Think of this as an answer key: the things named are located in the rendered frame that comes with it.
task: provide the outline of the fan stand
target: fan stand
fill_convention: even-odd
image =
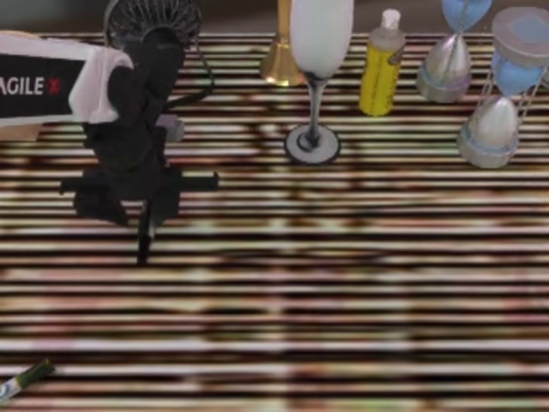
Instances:
[[[166,140],[170,131],[165,127],[155,127],[155,137]],[[137,228],[137,264],[148,264],[151,245],[156,229],[179,214],[181,193],[216,191],[219,176],[184,177],[178,167],[166,164],[160,188],[148,200],[142,202],[142,212]],[[98,167],[84,170],[81,178],[67,178],[61,181],[60,193],[74,192],[73,206],[76,214],[84,219],[108,221],[120,227],[129,225],[128,216],[121,202],[114,195],[106,176]]]

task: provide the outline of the bottle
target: bottle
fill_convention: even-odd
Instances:
[[[359,107],[370,116],[383,116],[393,108],[406,35],[399,29],[401,13],[387,9],[381,27],[370,34]]]

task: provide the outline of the white bottle cap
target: white bottle cap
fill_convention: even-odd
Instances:
[[[399,23],[401,22],[401,12],[395,9],[386,9],[383,12],[383,18],[381,20],[381,26],[388,30],[398,30]]]

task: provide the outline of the gray wall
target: gray wall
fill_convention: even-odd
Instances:
[[[273,32],[276,0],[197,0],[208,32]],[[24,31],[99,31],[108,0],[0,0],[0,28]],[[356,32],[378,25],[389,7],[403,14],[408,32],[447,31],[439,0],[356,0]],[[511,6],[549,8],[549,0],[494,0],[491,13],[474,31],[486,31],[493,15]]]

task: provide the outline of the striped surface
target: striped surface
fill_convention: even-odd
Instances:
[[[305,88],[258,77],[269,37],[204,36],[218,88],[178,111],[169,157],[221,188],[182,198],[144,270],[135,229],[76,219],[57,194],[94,163],[80,127],[0,142],[0,375],[57,367],[6,410],[547,411],[549,97],[511,165],[470,167],[455,137],[492,38],[468,37],[471,93],[438,106],[414,79],[439,38],[410,37],[395,110],[374,119],[356,108],[357,36],[321,113],[341,157],[295,167],[282,143]],[[175,93],[206,81],[192,56]]]

